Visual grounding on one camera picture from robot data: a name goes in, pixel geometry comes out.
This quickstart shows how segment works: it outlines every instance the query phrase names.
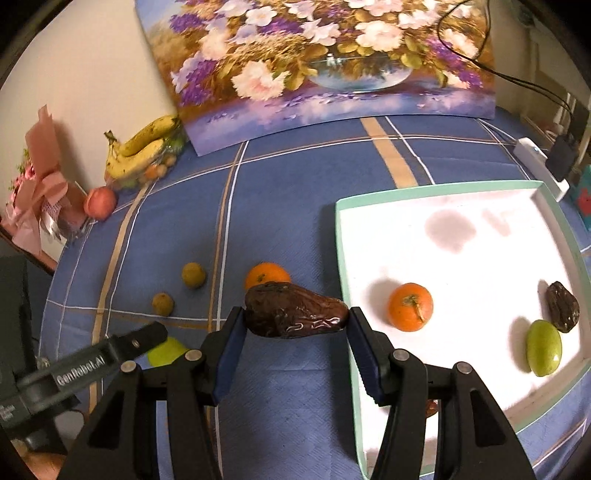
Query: painting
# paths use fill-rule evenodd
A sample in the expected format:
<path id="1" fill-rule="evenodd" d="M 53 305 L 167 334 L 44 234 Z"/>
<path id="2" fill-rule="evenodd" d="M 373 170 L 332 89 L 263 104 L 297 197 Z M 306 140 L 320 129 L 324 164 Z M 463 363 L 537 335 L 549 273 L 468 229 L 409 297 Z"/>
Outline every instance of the painting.
<path id="1" fill-rule="evenodd" d="M 456 0 L 136 0 L 198 154 L 345 118 L 492 118 L 482 4 Z"/>

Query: white tray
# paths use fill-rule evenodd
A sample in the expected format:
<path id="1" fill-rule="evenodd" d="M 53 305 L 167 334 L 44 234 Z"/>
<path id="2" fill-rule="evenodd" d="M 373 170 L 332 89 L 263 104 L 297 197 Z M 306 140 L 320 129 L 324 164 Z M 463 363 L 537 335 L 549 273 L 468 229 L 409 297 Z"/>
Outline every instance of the white tray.
<path id="1" fill-rule="evenodd" d="M 343 298 L 374 330 L 424 363 L 472 364 L 515 430 L 536 421 L 591 365 L 591 284 L 560 207 L 541 181 L 485 181 L 370 193 L 336 204 Z M 561 334 L 557 372 L 529 372 L 525 334 L 545 318 L 545 287 L 560 281 L 578 299 L 577 328 Z M 414 282 L 434 313 L 418 332 L 385 320 L 390 292 Z M 370 476 L 388 408 L 366 395 L 355 362 L 353 408 L 358 459 Z M 422 473 L 433 471 L 437 415 L 427 420 Z"/>

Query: power strip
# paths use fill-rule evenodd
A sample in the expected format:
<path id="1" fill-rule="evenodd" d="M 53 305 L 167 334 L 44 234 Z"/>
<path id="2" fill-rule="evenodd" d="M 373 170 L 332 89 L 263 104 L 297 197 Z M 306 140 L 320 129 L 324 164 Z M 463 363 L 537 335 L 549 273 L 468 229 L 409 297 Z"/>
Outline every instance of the power strip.
<path id="1" fill-rule="evenodd" d="M 557 202 L 564 198 L 570 188 L 569 182 L 566 179 L 557 181 L 554 178 L 545 165 L 548 157 L 535 143 L 529 138 L 520 138 L 515 145 L 513 155 L 519 158 L 537 180 L 541 180 L 546 184 Z"/>

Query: tablecloth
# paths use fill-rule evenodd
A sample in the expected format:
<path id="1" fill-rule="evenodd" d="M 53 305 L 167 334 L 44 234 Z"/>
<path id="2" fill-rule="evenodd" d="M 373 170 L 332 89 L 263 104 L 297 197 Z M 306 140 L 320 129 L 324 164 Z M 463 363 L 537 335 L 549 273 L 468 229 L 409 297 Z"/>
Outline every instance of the tablecloth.
<path id="1" fill-rule="evenodd" d="M 445 116 L 351 119 L 280 132 L 197 157 L 188 147 L 145 192 L 120 195 L 113 216 L 64 250 L 47 300 L 40 353 L 61 358 L 106 334 L 158 319 L 199 347 L 234 305 L 256 263 L 282 265 L 292 281 L 340 297 L 335 202 L 430 183 L 527 179 L 511 154 L 535 135 L 498 109 L 494 121 Z M 583 255 L 591 239 L 570 201 L 560 203 Z M 199 290 L 181 269 L 207 269 Z M 585 257 L 591 267 L 591 257 Z M 151 311 L 160 291 L 171 317 Z M 140 359 L 147 367 L 145 358 Z M 106 385 L 81 392 L 85 407 Z M 583 435 L 586 374 L 542 418 L 519 432 L 540 479 L 551 479 Z M 163 480 L 173 478 L 165 405 L 158 405 Z M 348 346 L 343 332 L 301 340 L 248 334 L 232 389 L 213 416 L 215 451 L 227 480 L 353 480 L 355 453 Z"/>

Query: black cable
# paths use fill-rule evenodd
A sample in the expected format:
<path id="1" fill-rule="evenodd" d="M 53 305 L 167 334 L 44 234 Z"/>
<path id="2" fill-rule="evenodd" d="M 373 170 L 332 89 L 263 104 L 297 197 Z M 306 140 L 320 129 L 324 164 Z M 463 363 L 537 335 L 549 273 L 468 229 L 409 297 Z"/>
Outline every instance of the black cable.
<path id="1" fill-rule="evenodd" d="M 436 33 L 437 33 L 437 38 L 442 43 L 442 45 L 445 46 L 445 48 L 447 48 L 449 51 L 451 51 L 455 55 L 459 56 L 460 58 L 463 58 L 464 60 L 467 60 L 467 61 L 473 63 L 476 67 L 480 68 L 481 70 L 484 70 L 485 72 L 492 73 L 493 75 L 498 76 L 498 77 L 506 80 L 507 82 L 511 82 L 517 86 L 526 88 L 526 89 L 531 90 L 535 93 L 538 93 L 539 95 L 545 96 L 552 103 L 555 103 L 559 107 L 564 108 L 569 113 L 570 120 L 572 122 L 573 121 L 573 113 L 570 109 L 569 104 L 566 103 L 556 93 L 552 92 L 551 90 L 548 90 L 545 87 L 542 87 L 541 85 L 538 85 L 537 83 L 528 82 L 527 80 L 523 80 L 523 79 L 520 79 L 517 77 L 512 77 L 510 75 L 505 75 L 504 73 L 501 73 L 501 72 L 497 72 L 496 70 L 491 69 L 487 65 L 484 65 L 483 63 L 478 61 L 478 58 L 480 57 L 480 55 L 482 55 L 482 52 L 484 51 L 486 43 L 488 42 L 488 39 L 491 34 L 491 29 L 492 29 L 491 0 L 486 0 L 486 12 L 487 12 L 486 33 L 485 33 L 482 45 L 478 49 L 478 53 L 474 56 L 474 58 L 467 57 L 464 54 L 458 52 L 457 50 L 454 50 L 452 47 L 447 45 L 446 42 L 443 41 L 443 39 L 441 37 L 441 26 L 443 25 L 444 20 L 447 17 L 449 17 L 452 13 L 454 13 L 455 10 L 457 10 L 460 6 L 462 6 L 468 2 L 472 2 L 472 1 L 473 0 L 463 0 L 462 2 L 457 3 L 452 8 L 450 8 L 445 14 L 443 14 L 443 16 L 439 19 L 439 21 L 437 22 Z"/>

